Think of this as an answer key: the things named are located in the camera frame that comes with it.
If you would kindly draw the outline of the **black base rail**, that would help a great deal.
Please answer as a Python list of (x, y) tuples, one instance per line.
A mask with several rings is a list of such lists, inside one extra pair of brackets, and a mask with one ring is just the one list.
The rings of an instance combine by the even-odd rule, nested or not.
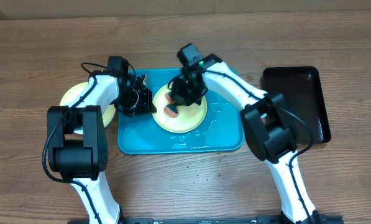
[[(320, 221), (316, 223), (323, 224), (344, 224), (342, 216), (319, 215)], [(88, 223), (82, 221), (68, 221), (71, 224)], [(279, 224), (290, 223), (283, 221), (281, 215), (258, 216), (255, 218), (217, 218), (217, 219), (168, 219), (154, 220), (152, 218), (127, 218), (124, 223), (128, 224)]]

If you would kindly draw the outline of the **black rectangular tray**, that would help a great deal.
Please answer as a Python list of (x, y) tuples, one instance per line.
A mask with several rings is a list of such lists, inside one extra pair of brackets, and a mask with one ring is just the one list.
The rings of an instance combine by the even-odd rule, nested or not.
[(283, 95), (288, 110), (311, 128), (315, 144), (325, 144), (331, 140), (317, 68), (269, 67), (263, 71), (262, 85), (264, 90), (273, 95)]

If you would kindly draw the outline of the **orange and dark sponge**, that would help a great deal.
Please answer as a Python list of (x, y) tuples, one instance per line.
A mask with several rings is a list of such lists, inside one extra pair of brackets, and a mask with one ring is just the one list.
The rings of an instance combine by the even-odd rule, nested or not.
[(164, 107), (164, 112), (171, 118), (176, 118), (178, 116), (178, 110), (176, 108), (176, 105), (174, 104), (170, 92), (165, 94), (165, 98), (168, 101), (168, 104), (166, 107)]

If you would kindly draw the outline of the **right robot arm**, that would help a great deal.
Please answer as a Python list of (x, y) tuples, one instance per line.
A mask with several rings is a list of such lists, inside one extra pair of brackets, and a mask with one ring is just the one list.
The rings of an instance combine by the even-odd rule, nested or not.
[(179, 106), (200, 104), (208, 91), (223, 97), (239, 110), (249, 149), (270, 169), (282, 203), (283, 223), (320, 223), (297, 160), (301, 152), (295, 123), (305, 122), (287, 110), (283, 95), (272, 96), (252, 86), (217, 55), (201, 55), (193, 44), (182, 47), (176, 56), (181, 73), (168, 83), (164, 112), (176, 118)]

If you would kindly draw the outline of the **yellow-green plate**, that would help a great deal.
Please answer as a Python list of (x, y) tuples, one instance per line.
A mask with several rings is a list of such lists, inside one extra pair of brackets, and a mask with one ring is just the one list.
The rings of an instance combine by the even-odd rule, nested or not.
[[(65, 106), (70, 101), (74, 100), (88, 85), (87, 82), (79, 83), (71, 87), (61, 98), (60, 106)], [(116, 114), (116, 109), (114, 105), (109, 105), (106, 111), (103, 113), (103, 123), (106, 128), (109, 123), (113, 120), (114, 115)]]
[(157, 109), (157, 112), (152, 114), (155, 122), (172, 133), (185, 133), (197, 128), (203, 122), (208, 110), (206, 97), (202, 97), (200, 105), (193, 103), (190, 106), (178, 106), (179, 114), (176, 118), (172, 118), (164, 112), (164, 107), (169, 103), (165, 98), (168, 92), (167, 85), (164, 85), (153, 97), (152, 103)]

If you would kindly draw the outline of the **light blue plate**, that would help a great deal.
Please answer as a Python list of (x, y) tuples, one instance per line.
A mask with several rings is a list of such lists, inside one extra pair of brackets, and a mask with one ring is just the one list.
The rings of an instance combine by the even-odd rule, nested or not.
[(83, 129), (82, 129), (82, 128), (76, 128), (73, 132), (74, 132), (75, 134), (83, 135)]

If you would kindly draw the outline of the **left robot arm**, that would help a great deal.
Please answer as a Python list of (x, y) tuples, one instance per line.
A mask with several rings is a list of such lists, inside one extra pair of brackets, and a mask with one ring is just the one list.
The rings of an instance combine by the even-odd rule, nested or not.
[(147, 75), (137, 75), (121, 56), (89, 73), (85, 89), (65, 106), (47, 111), (47, 139), (42, 153), (46, 176), (70, 184), (88, 212), (88, 223), (125, 223), (109, 188), (105, 170), (108, 143), (103, 113), (113, 105), (129, 118), (156, 112)]

